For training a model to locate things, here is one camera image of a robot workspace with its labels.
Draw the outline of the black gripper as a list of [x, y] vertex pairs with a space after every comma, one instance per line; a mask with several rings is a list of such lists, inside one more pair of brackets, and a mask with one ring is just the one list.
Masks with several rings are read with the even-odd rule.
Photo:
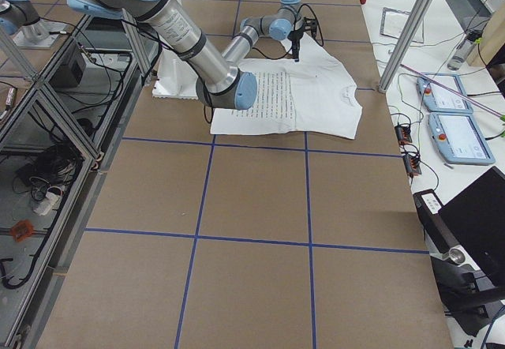
[[288, 35], [288, 40], [291, 42], [291, 51], [293, 51], [293, 60], [298, 62], [298, 50], [302, 36], [308, 32], [315, 39], [317, 35], [317, 19], [302, 17], [294, 24], [294, 29]]

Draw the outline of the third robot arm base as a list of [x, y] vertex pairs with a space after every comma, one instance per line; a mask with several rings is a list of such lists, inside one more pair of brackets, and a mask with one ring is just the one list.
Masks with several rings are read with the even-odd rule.
[[1, 28], [24, 48], [49, 49], [57, 38], [31, 0], [1, 0]]

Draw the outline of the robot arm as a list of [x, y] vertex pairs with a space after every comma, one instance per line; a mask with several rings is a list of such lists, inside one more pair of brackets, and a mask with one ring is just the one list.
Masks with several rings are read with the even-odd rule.
[[176, 55], [199, 77], [196, 94], [214, 108], [247, 110], [256, 100], [254, 74], [226, 60], [178, 0], [66, 0], [78, 12], [120, 19], [128, 12], [136, 22], [149, 24]]
[[232, 39], [223, 52], [228, 62], [238, 63], [255, 47], [259, 38], [269, 37], [282, 42], [288, 39], [291, 45], [286, 54], [295, 62], [299, 61], [302, 36], [309, 32], [313, 39], [320, 31], [320, 23], [307, 3], [301, 0], [280, 0], [276, 14], [248, 17], [241, 22], [240, 32]]

